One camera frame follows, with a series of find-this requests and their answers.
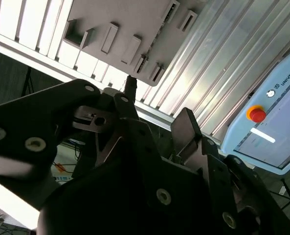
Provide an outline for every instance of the universal robots logo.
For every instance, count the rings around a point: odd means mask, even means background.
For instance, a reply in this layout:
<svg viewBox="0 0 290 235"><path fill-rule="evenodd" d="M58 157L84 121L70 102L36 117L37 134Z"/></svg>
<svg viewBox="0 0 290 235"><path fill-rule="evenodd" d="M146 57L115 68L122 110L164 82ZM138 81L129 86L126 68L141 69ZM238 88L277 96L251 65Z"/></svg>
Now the universal robots logo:
<svg viewBox="0 0 290 235"><path fill-rule="evenodd" d="M288 80L290 80L290 73L287 75L287 77L284 79L284 81L281 84L278 84L278 83L275 84L274 88L278 89L280 86L284 86Z"/></svg>

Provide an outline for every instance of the dark wall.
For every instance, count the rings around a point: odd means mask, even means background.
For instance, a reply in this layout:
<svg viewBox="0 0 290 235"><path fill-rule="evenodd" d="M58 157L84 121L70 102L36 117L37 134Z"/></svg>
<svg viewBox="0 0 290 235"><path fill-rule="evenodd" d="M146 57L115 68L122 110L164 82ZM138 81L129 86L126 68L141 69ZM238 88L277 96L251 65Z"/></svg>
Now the dark wall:
<svg viewBox="0 0 290 235"><path fill-rule="evenodd" d="M27 65L0 54L0 104L19 98Z"/></svg>
<svg viewBox="0 0 290 235"><path fill-rule="evenodd" d="M0 104L21 97L28 66L0 53ZM33 87L34 92L62 82L38 70L31 69L25 94Z"/></svg>

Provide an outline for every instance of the gray plastic part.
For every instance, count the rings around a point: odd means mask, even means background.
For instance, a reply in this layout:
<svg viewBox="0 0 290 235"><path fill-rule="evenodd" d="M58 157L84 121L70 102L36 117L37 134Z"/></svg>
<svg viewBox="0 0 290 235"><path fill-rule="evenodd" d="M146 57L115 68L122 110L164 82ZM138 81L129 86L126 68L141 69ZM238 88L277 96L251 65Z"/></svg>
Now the gray plastic part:
<svg viewBox="0 0 290 235"><path fill-rule="evenodd" d="M197 14L191 10L188 10L185 19L182 24L179 26L179 29L183 32L189 30L197 18Z"/></svg>
<svg viewBox="0 0 290 235"><path fill-rule="evenodd" d="M103 42L101 44L101 49L100 50L102 52L108 54L118 29L119 29L119 27L114 25L113 23L111 23L109 25L108 30L105 33L104 40L103 40Z"/></svg>
<svg viewBox="0 0 290 235"><path fill-rule="evenodd" d="M139 45L141 43L141 40L137 36L133 36L129 46L127 47L124 55L122 56L122 62L129 65L134 58L137 49L139 48Z"/></svg>
<svg viewBox="0 0 290 235"><path fill-rule="evenodd" d="M75 32L76 24L77 24L76 19L67 21L63 32L63 40L66 43L82 50L83 48L89 45L94 29L91 28L89 30L86 30L84 32L84 35L81 36Z"/></svg>
<svg viewBox="0 0 290 235"><path fill-rule="evenodd" d="M166 10L164 12L162 19L165 20L166 17L168 16L169 12L172 10L172 13L169 16L167 23L171 22L173 16L175 15L176 11L178 10L178 7L179 7L179 2L175 1L175 0L171 0L170 4L168 5L168 7L166 8Z"/></svg>
<svg viewBox="0 0 290 235"><path fill-rule="evenodd" d="M153 82L159 82L159 80L161 79L162 75L164 74L165 69L160 66L159 64L156 64L153 72L151 73L149 80L153 81Z"/></svg>
<svg viewBox="0 0 290 235"><path fill-rule="evenodd" d="M180 4L163 23L168 7L175 2ZM189 33L179 29L188 10L199 13L204 5L197 0L74 0L69 19L80 19L75 29L80 35L94 28L93 38L83 52L155 86L158 79L149 78L156 64L167 69ZM136 35L141 42L133 56L129 47ZM137 73L141 55L148 51L148 60Z"/></svg>
<svg viewBox="0 0 290 235"><path fill-rule="evenodd" d="M93 33L94 33L93 28L85 31L81 45L80 45L81 50L89 45L91 39L93 38Z"/></svg>

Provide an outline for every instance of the red emergency stop button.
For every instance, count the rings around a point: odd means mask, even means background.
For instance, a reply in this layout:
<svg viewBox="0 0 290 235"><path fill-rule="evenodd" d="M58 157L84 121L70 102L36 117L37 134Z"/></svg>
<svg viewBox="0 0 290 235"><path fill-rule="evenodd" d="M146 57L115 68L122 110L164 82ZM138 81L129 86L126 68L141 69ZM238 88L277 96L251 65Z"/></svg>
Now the red emergency stop button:
<svg viewBox="0 0 290 235"><path fill-rule="evenodd" d="M250 119L254 122L262 122L267 114L260 108L257 108L257 109L254 109L254 110L251 110L250 113L249 113L249 116L250 116Z"/></svg>

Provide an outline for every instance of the touchscreen display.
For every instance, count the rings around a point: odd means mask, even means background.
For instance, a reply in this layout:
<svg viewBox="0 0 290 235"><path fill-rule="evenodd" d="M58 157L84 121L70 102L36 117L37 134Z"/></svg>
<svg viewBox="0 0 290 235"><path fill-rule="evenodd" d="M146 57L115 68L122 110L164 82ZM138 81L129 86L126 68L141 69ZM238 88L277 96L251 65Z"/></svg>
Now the touchscreen display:
<svg viewBox="0 0 290 235"><path fill-rule="evenodd" d="M277 168L290 162L290 85L235 151Z"/></svg>

